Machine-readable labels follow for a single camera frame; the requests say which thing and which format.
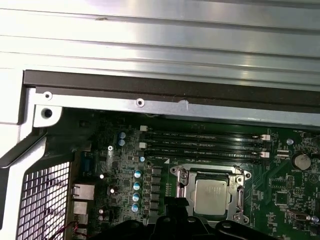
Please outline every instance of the cpu socket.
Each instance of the cpu socket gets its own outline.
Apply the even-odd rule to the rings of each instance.
[[[189,216],[206,219],[211,226],[223,220],[248,224],[244,215],[245,181],[252,177],[236,166],[186,163],[170,168],[177,177],[176,197],[189,202]]]

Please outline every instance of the silver metal plate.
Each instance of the silver metal plate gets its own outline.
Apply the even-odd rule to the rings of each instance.
[[[1,1],[0,68],[320,91],[319,1],[292,2]]]

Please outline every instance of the ram slot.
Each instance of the ram slot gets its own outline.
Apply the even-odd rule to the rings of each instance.
[[[180,140],[186,141],[202,141],[202,142],[215,142],[215,143],[249,143],[249,144],[262,144],[263,140],[259,135],[248,134],[199,134],[199,133],[184,133],[184,132],[171,132],[171,131],[149,131],[144,136],[146,139],[167,139],[167,140]]]
[[[262,147],[242,145],[240,142],[237,144],[226,143],[211,143],[211,142],[190,142],[183,140],[167,140],[167,139],[145,139],[150,148],[179,148],[179,149],[197,149],[197,150],[214,150],[235,153],[260,153]]]
[[[249,164],[261,164],[263,159],[261,157],[253,158],[241,158],[241,157],[224,157],[224,156],[214,156],[212,158],[194,158],[187,156],[165,156],[165,155],[147,155],[148,160],[150,161],[167,161],[170,160],[170,163],[178,162],[195,162],[195,163],[210,163],[213,160],[225,161],[225,162],[241,162]]]
[[[203,158],[212,159],[215,157],[219,158],[240,158],[240,159],[254,159],[259,157],[259,154],[245,154],[245,153],[234,153],[234,152],[223,152],[223,151],[204,151],[194,149],[180,149],[180,148],[147,148],[145,150],[147,155],[159,155],[159,156],[176,156],[186,158]]]

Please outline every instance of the motherboard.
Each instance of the motherboard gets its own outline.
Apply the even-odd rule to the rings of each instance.
[[[165,197],[186,198],[188,214],[212,227],[232,220],[281,240],[320,236],[314,131],[113,112],[100,118],[79,171],[74,220],[89,236],[147,224]]]

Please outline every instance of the ventilation grille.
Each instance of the ventilation grille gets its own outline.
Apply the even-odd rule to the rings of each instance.
[[[65,225],[69,162],[26,174],[17,240],[48,240]],[[54,240],[63,240],[64,234]]]

